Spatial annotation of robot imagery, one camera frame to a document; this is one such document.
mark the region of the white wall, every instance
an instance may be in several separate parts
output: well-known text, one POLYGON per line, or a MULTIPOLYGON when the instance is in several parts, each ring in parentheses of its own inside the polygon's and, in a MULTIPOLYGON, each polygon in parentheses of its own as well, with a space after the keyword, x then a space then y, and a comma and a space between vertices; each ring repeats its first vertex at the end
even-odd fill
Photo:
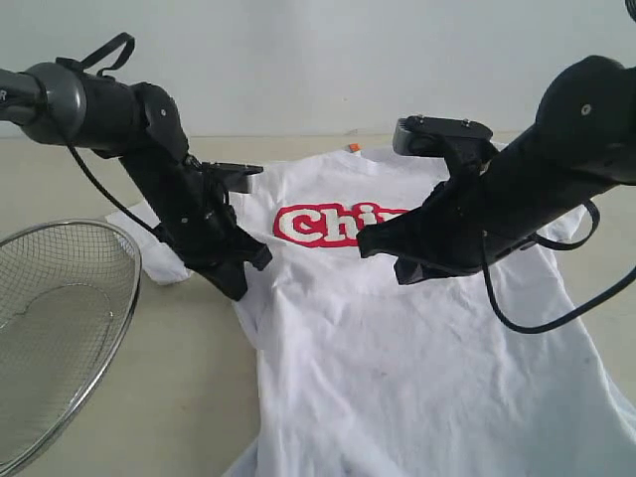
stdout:
POLYGON ((0 67, 120 31, 137 51, 118 78, 165 87, 192 135, 390 132, 414 112, 522 129, 564 67, 636 65, 623 0, 3 0, 0 67))

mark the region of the printed logo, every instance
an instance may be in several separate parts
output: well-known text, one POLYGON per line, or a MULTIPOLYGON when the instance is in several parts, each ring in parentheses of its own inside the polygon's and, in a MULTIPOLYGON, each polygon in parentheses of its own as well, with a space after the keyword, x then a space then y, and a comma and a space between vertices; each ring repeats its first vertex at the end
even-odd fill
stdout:
POLYGON ((381 224, 407 212, 364 202, 348 210, 342 204, 283 207, 274 219, 274 235, 309 247, 356 246, 365 226, 381 224))

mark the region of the metal strainer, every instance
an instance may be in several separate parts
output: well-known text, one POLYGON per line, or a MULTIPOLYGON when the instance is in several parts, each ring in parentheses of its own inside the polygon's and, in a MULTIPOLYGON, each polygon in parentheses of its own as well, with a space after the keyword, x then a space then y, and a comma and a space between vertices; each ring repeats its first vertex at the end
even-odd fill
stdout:
POLYGON ((128 327, 139 291, 135 241, 64 221, 0 241, 0 476, 59 435, 128 327))

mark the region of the beige table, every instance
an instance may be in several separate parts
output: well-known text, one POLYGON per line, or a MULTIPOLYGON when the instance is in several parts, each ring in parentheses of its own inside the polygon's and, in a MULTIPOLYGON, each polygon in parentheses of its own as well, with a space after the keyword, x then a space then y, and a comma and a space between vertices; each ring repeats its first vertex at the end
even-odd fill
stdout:
MULTIPOLYGON (((193 140, 192 151, 201 160, 266 164, 349 142, 370 147, 390 141, 389 136, 206 138, 193 140)), ((63 148, 1 140, 0 155, 2 235, 113 210, 63 148)), ((141 199, 116 161, 85 156, 121 202, 141 199)), ((583 251, 563 255, 575 301, 604 288, 635 261, 634 197, 636 190, 625 188, 601 198, 598 237, 583 251)), ((21 475, 217 476, 255 438, 254 352, 228 299, 196 276, 168 287, 144 277, 142 287, 130 330, 101 386, 62 437, 21 475)), ((612 377, 636 401, 634 305, 636 287, 592 313, 586 324, 612 377)))

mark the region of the basket rim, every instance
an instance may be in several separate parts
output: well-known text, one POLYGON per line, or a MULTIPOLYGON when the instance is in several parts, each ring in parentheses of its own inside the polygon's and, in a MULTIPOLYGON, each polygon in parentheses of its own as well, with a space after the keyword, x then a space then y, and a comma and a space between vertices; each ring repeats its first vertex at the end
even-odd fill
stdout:
POLYGON ((112 359, 117 353, 117 350, 119 349, 119 346, 123 341, 123 337, 126 334, 128 327, 130 326, 130 321, 132 320, 132 315, 134 314, 137 305, 141 280, 141 251, 139 250, 139 245, 137 244, 135 239, 127 231, 117 226, 93 219, 62 219, 30 226, 9 236, 6 236, 5 238, 2 238, 0 240, 0 247, 34 232, 55 227, 74 225, 94 226, 101 229, 107 229, 124 237, 132 247, 131 258, 134 261, 134 275, 130 299, 128 300, 128 305, 124 313, 125 317, 121 321, 121 325, 119 326, 119 330, 117 330, 117 334, 113 340, 110 350, 108 351, 106 356, 104 356, 104 358, 96 364, 96 366, 94 367, 94 371, 86 378, 84 385, 78 388, 76 392, 76 398, 73 400, 71 405, 69 405, 69 407, 38 439, 36 439, 29 446, 27 450, 22 452, 13 460, 0 463, 0 477, 6 477, 15 474, 16 472, 22 470, 27 464, 29 464, 32 459, 36 459, 37 457, 39 457, 41 455, 41 451, 50 446, 59 437, 60 433, 66 428, 70 421, 73 420, 75 414, 82 408, 86 400, 90 397, 96 386, 99 384, 104 373, 108 369, 108 366, 112 362, 112 359))

